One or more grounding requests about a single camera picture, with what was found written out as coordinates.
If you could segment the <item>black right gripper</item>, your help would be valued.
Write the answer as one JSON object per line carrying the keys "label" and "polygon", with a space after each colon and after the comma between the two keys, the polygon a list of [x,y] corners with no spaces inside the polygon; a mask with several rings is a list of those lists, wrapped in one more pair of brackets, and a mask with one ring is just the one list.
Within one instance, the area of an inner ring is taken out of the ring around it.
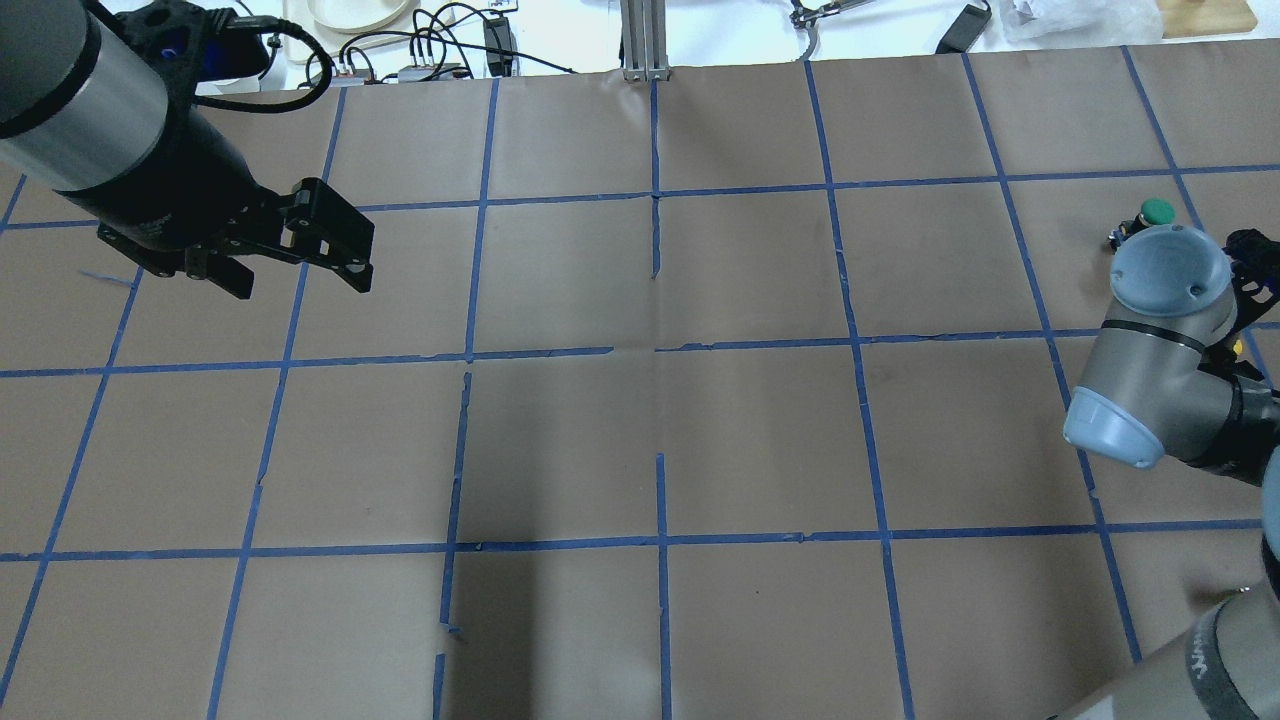
{"label": "black right gripper", "polygon": [[1225,254],[1231,264],[1236,319],[1228,334],[1228,350],[1236,351],[1239,334],[1279,302],[1279,242],[1254,228],[1228,236]]}

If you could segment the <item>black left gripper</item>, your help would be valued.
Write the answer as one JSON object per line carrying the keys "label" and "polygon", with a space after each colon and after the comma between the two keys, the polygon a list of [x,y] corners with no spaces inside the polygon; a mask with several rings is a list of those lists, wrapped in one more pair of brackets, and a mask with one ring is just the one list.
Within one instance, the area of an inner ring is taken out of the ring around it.
{"label": "black left gripper", "polygon": [[99,219],[99,238],[157,277],[184,274],[250,300],[244,258],[310,264],[372,288],[374,223],[328,182],[261,184],[244,155],[191,105],[60,114],[60,192]]}

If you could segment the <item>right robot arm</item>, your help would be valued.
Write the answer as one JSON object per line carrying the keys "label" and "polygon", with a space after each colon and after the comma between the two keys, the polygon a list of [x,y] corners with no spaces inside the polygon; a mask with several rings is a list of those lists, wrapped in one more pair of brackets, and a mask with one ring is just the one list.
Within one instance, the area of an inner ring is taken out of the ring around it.
{"label": "right robot arm", "polygon": [[1220,246],[1193,227],[1152,225],[1117,246],[1108,283],[1065,441],[1130,468],[1174,457],[1260,488],[1265,578],[1061,717],[1275,719],[1277,391],[1233,345],[1277,304],[1277,245],[1253,231]]}

